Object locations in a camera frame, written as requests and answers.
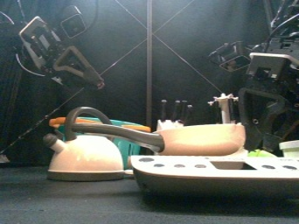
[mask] kettle spout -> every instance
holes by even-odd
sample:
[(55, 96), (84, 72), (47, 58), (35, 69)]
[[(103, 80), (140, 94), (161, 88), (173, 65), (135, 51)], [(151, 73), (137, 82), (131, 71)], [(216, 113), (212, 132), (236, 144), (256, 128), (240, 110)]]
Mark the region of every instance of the kettle spout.
[(48, 134), (44, 136), (43, 143), (56, 153), (60, 153), (67, 147), (67, 144), (53, 134)]

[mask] orange handle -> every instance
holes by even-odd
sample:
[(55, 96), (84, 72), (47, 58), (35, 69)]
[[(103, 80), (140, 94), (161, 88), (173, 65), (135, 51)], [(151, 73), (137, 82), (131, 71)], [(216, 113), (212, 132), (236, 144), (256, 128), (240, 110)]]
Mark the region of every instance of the orange handle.
[[(63, 125), (65, 122), (65, 117), (57, 117), (49, 120), (49, 125), (51, 127), (53, 127), (55, 129), (57, 129), (60, 127), (60, 125)], [(101, 123), (97, 121), (91, 121), (88, 119), (83, 119), (83, 118), (77, 118), (76, 119), (76, 123)], [(151, 128), (143, 125), (133, 125), (133, 124), (123, 124), (121, 125), (123, 128), (131, 129), (131, 130), (140, 130), (144, 132), (151, 132)]]

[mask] white kettle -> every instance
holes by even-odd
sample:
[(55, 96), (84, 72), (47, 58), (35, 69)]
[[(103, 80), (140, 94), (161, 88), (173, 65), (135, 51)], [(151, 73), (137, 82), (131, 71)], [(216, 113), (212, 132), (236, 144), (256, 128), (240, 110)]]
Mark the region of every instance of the white kettle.
[(55, 153), (51, 160), (48, 179), (65, 181), (99, 181), (124, 177), (123, 158), (119, 148), (109, 139), (96, 135), (76, 135), (71, 126), (81, 114), (112, 124), (107, 116), (93, 108), (75, 108), (65, 120), (65, 142), (53, 134), (44, 138), (44, 144)]

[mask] table surface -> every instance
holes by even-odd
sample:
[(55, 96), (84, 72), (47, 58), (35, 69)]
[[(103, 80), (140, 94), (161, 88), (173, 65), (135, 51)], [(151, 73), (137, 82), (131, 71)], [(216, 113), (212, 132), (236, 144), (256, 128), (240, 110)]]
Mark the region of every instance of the table surface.
[(0, 223), (299, 223), (299, 200), (143, 195), (132, 178), (47, 179), (47, 167), (0, 168)]

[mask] black backdrop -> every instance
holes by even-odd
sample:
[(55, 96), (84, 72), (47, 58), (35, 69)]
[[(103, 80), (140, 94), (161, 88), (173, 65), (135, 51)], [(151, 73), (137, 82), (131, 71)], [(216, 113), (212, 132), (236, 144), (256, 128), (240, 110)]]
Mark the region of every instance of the black backdrop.
[[(175, 100), (187, 100), (193, 106), (191, 124), (212, 123), (207, 102), (220, 93), (237, 96), (247, 77), (245, 69), (228, 73), (211, 64), (208, 55), (224, 43), (243, 40), (255, 45), (268, 35), (260, 0), (152, 0), (152, 119), (148, 123), (147, 0), (25, 0), (21, 3), (24, 20), (40, 16), (52, 26), (59, 25), (63, 7), (69, 4), (79, 7), (89, 29), (71, 42), (105, 80), (101, 90), (85, 88), (51, 118), (65, 116), (71, 109), (87, 106), (99, 109), (111, 119), (151, 125), (155, 130), (160, 100), (165, 99), (168, 112)], [(13, 21), (23, 20), (17, 1), (4, 1), (0, 6)], [(13, 50), (7, 51), (7, 55), (13, 53)], [(36, 71), (31, 59), (25, 59), (24, 64)], [(12, 74), (17, 71), (20, 73), (20, 67), (13, 65)], [(1, 76), (1, 85), (13, 87), (8, 80), (15, 77)], [(13, 104), (13, 112), (9, 112), (12, 119), (4, 128), (3, 148), (79, 88), (67, 89), (52, 80), (23, 72), (15, 91), (13, 102), (5, 102), (5, 105)], [(5, 119), (8, 114), (1, 115), (1, 120)], [(43, 146), (43, 136), (51, 131), (47, 120), (5, 151), (11, 161), (47, 165), (52, 151)]]

